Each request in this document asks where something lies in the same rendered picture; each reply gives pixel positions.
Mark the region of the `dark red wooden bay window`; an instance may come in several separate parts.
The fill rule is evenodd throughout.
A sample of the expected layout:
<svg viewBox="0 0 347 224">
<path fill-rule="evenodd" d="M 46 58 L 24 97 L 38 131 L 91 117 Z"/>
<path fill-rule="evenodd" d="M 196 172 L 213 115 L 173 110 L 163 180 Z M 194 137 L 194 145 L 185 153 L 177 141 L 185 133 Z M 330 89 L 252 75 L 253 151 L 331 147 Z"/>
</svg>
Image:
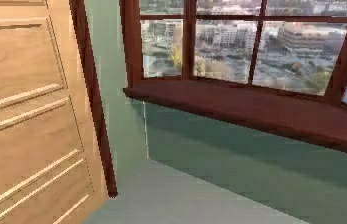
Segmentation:
<svg viewBox="0 0 347 224">
<path fill-rule="evenodd" d="M 127 97 L 347 153 L 347 0 L 119 0 Z"/>
</svg>

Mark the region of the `light wooden panelled door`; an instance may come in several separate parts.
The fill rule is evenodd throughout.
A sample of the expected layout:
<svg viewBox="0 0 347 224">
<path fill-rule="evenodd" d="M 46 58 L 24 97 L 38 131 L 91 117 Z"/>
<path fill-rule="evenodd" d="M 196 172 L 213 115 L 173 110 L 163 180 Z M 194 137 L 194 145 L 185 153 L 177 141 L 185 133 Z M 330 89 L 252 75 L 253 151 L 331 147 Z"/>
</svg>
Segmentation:
<svg viewBox="0 0 347 224">
<path fill-rule="evenodd" d="M 0 224 L 84 224 L 109 198 L 84 0 L 0 0 Z"/>
</svg>

